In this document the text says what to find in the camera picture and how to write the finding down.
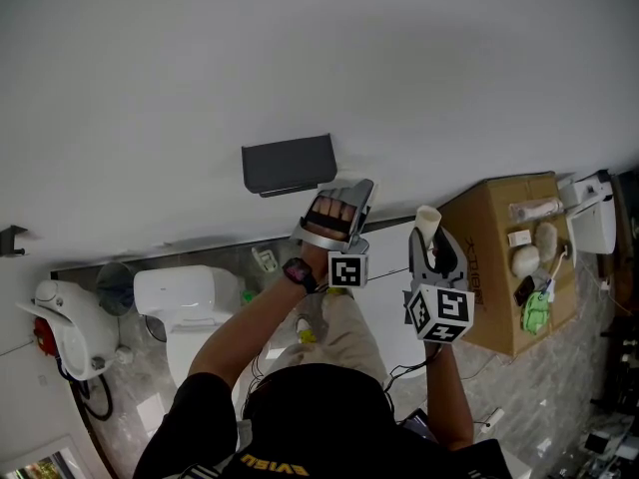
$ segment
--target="marble floor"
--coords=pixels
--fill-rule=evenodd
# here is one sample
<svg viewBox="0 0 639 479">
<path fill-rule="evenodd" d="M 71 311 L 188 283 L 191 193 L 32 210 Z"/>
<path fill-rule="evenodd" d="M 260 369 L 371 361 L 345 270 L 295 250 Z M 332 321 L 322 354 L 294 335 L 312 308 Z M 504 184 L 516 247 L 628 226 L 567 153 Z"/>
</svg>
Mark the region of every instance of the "marble floor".
<svg viewBox="0 0 639 479">
<path fill-rule="evenodd" d="M 280 262 L 297 251 L 287 240 L 265 245 L 276 252 Z M 247 289 L 259 292 L 275 277 L 258 269 L 250 248 L 184 253 L 134 265 L 216 265 L 242 276 Z M 610 323 L 614 309 L 608 298 L 600 296 L 585 267 L 595 270 L 593 255 L 578 258 L 578 316 L 514 361 L 465 342 L 454 344 L 474 419 L 485 420 L 498 407 L 505 411 L 491 432 L 483 435 L 477 430 L 477 440 L 497 438 L 505 449 L 533 467 L 534 478 L 546 477 L 587 427 L 591 415 L 588 400 L 603 384 L 606 340 L 599 337 L 599 331 Z M 71 269 L 58 272 L 58 277 L 94 290 L 97 271 L 97 267 Z M 294 322 L 293 316 L 284 321 L 272 339 L 272 348 L 295 341 Z M 150 335 L 144 318 L 134 310 L 121 318 L 120 329 L 121 341 L 135 351 L 135 360 L 129 365 L 115 364 L 105 373 L 113 393 L 114 414 L 107 422 L 94 420 L 93 428 L 119 477 L 126 479 L 133 475 L 142 451 L 171 407 L 176 386 L 169 373 L 165 344 Z M 261 371 L 268 371 L 269 362 L 265 351 L 259 362 Z M 251 372 L 245 371 L 236 404 L 238 412 L 252 379 Z M 100 383 L 92 380 L 91 389 L 89 403 L 96 411 L 104 410 L 106 400 Z M 400 379 L 390 393 L 395 416 L 401 419 L 426 400 L 425 376 Z"/>
</svg>

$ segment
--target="wristwatch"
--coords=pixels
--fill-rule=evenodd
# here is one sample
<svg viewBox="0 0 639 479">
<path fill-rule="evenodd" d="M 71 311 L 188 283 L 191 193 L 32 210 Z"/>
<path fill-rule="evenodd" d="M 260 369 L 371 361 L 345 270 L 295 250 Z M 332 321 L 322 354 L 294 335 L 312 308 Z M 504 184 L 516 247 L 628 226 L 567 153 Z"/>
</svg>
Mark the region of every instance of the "wristwatch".
<svg viewBox="0 0 639 479">
<path fill-rule="evenodd" d="M 315 292 L 318 283 L 313 277 L 313 269 L 299 257 L 293 257 L 282 266 L 282 271 L 291 282 L 303 285 L 308 294 Z"/>
</svg>

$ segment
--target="trash bin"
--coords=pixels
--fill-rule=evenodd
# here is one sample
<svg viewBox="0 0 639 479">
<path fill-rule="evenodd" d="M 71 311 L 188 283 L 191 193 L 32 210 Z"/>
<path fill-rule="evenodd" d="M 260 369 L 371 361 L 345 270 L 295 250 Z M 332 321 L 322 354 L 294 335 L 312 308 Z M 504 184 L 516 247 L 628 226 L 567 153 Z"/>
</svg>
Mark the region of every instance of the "trash bin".
<svg viewBox="0 0 639 479">
<path fill-rule="evenodd" d="M 109 314 L 125 315 L 133 305 L 133 277 L 137 270 L 123 262 L 109 262 L 98 272 L 96 293 Z"/>
</svg>

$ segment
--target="hand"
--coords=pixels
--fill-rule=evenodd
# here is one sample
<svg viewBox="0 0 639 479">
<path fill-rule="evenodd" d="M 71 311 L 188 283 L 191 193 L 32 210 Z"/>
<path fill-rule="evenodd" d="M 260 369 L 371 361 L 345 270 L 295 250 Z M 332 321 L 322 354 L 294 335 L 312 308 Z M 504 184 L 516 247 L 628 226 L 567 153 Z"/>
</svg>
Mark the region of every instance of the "hand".
<svg viewBox="0 0 639 479">
<path fill-rule="evenodd" d="M 345 222 L 352 221 L 355 215 L 354 206 L 349 206 L 341 201 L 326 197 L 318 197 L 316 199 L 316 202 L 313 204 L 313 211 L 322 215 L 335 217 L 336 219 L 342 219 Z M 333 231 L 318 226 L 317 224 L 308 223 L 305 229 L 315 235 L 331 238 L 332 240 L 344 241 L 348 238 L 345 233 Z M 313 269 L 313 276 L 316 281 L 322 281 L 328 273 L 328 250 L 304 241 L 302 244 L 302 259 Z"/>
</svg>

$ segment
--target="bathroom wall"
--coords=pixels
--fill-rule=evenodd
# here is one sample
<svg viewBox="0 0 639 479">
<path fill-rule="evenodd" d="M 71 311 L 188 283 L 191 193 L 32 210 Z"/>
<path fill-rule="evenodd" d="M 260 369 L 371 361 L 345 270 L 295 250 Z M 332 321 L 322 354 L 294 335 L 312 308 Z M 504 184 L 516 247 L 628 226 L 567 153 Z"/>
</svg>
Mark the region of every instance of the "bathroom wall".
<svg viewBox="0 0 639 479">
<path fill-rule="evenodd" d="M 377 217 L 639 157 L 639 0 L 0 5 L 0 224 L 54 260 L 288 233 L 242 145 L 332 133 Z"/>
<path fill-rule="evenodd" d="M 33 297 L 46 276 L 32 257 L 0 259 L 0 355 L 31 339 L 32 317 L 13 302 Z M 69 436 L 89 473 L 109 477 L 52 357 L 35 344 L 17 349 L 0 356 L 0 377 L 0 473 L 5 463 Z"/>
</svg>

